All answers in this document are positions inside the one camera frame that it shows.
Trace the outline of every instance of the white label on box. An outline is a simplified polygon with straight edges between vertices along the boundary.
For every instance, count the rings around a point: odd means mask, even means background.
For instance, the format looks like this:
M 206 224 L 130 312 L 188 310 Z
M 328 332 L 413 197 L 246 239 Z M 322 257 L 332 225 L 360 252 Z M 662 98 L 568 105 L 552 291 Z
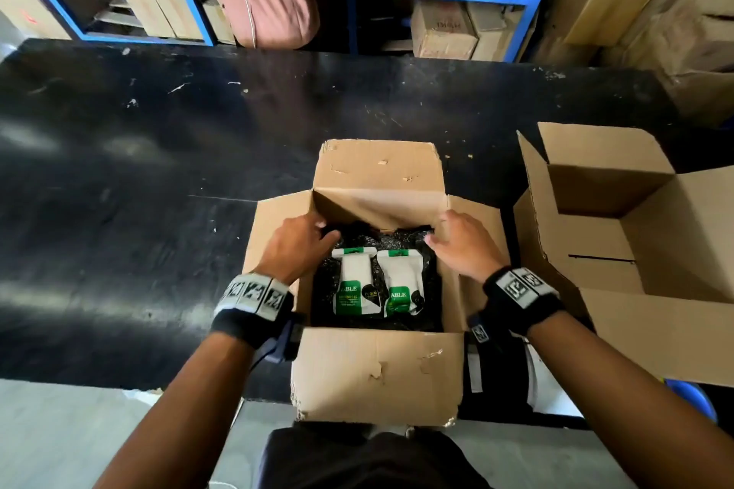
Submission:
M 482 392 L 482 362 L 476 350 L 472 352 L 472 346 L 469 346 L 469 351 L 466 353 L 466 361 L 469 365 L 471 391 L 473 393 Z

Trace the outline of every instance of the person's left hand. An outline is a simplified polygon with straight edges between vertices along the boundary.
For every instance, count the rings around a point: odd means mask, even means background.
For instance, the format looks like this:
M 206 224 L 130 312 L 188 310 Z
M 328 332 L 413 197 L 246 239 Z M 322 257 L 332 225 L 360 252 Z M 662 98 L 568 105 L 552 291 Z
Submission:
M 321 228 L 325 226 L 324 217 L 316 211 L 285 219 L 272 235 L 253 272 L 290 286 L 315 270 L 339 241 L 341 233 L 337 230 L 321 238 Z

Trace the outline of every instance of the person's right hand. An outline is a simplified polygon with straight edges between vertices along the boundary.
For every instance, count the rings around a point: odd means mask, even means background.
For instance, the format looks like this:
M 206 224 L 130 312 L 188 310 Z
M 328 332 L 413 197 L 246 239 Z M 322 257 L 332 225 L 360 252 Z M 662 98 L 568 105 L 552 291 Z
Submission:
M 446 211 L 441 214 L 441 220 L 445 222 L 447 239 L 439 240 L 435 234 L 428 234 L 426 243 L 438 259 L 460 275 L 484 283 L 493 272 L 509 265 L 490 233 L 474 217 Z

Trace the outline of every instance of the black pants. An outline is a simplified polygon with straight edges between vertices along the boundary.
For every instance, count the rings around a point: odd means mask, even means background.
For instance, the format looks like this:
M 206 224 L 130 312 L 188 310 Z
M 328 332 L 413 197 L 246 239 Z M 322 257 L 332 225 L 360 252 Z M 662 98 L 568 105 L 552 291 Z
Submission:
M 384 432 L 371 439 L 360 424 L 297 421 L 270 434 L 256 487 L 342 489 L 429 487 L 490 489 L 443 433 L 416 428 L 410 439 Z

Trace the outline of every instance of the black plastic wrapping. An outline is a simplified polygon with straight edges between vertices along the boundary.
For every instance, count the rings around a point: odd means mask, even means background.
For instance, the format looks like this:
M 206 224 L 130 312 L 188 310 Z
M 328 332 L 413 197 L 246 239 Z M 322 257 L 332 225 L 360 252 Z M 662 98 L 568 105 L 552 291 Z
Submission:
M 385 301 L 389 292 L 385 284 L 385 276 L 372 258 L 372 279 L 380 296 L 383 313 L 372 315 L 335 315 L 333 298 L 341 280 L 341 262 L 327 257 L 318 266 L 313 278 L 313 294 L 311 297 L 311 325 L 314 327 L 349 327 L 362 329 L 388 330 L 422 330 L 428 333 L 443 333 L 441 322 L 441 277 L 436 269 L 436 254 L 424 242 L 426 234 L 433 232 L 429 225 L 417 228 L 399 228 L 390 233 L 383 233 L 367 223 L 358 221 L 349 225 L 328 225 L 324 234 L 329 231 L 341 232 L 341 240 L 337 248 L 377 248 L 380 250 L 410 249 L 418 250 L 423 256 L 423 290 L 425 296 L 424 309 L 417 315 L 409 313 L 393 314 L 384 317 Z

